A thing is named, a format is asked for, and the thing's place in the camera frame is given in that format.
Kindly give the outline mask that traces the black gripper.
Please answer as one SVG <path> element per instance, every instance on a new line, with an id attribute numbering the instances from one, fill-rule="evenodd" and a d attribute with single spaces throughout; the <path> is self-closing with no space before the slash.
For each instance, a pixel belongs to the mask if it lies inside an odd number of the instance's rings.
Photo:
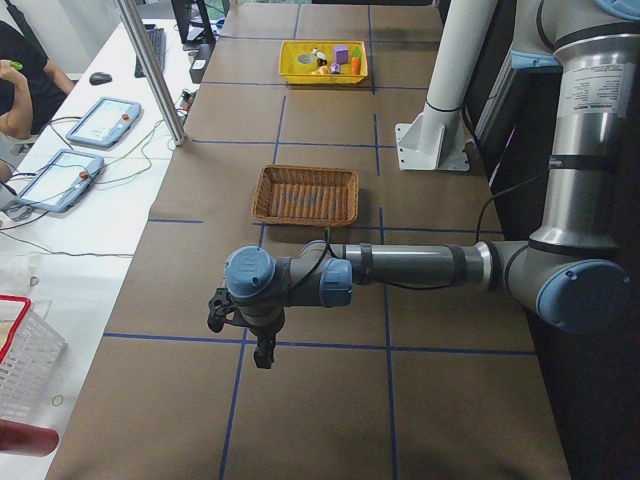
<path id="1" fill-rule="evenodd" d="M 276 336 L 285 324 L 285 316 L 279 315 L 273 322 L 249 328 L 257 339 L 253 352 L 254 363 L 259 369 L 271 369 L 274 363 Z"/>

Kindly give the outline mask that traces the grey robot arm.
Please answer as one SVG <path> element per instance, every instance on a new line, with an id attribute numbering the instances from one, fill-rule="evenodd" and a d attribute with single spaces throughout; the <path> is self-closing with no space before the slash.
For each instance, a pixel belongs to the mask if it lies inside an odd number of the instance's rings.
<path id="1" fill-rule="evenodd" d="M 234 251 L 209 303 L 208 326 L 250 330 L 255 364 L 270 368 L 291 306 L 349 304 L 356 284 L 436 290 L 467 282 L 505 289 L 543 321 L 587 333 L 628 302 L 628 274 L 613 261 L 608 225 L 614 175 L 639 64 L 635 1 L 521 1 L 511 47 L 517 70 L 560 69 L 544 214 L 525 241 L 470 247 L 307 244 L 274 258 L 257 246 Z"/>

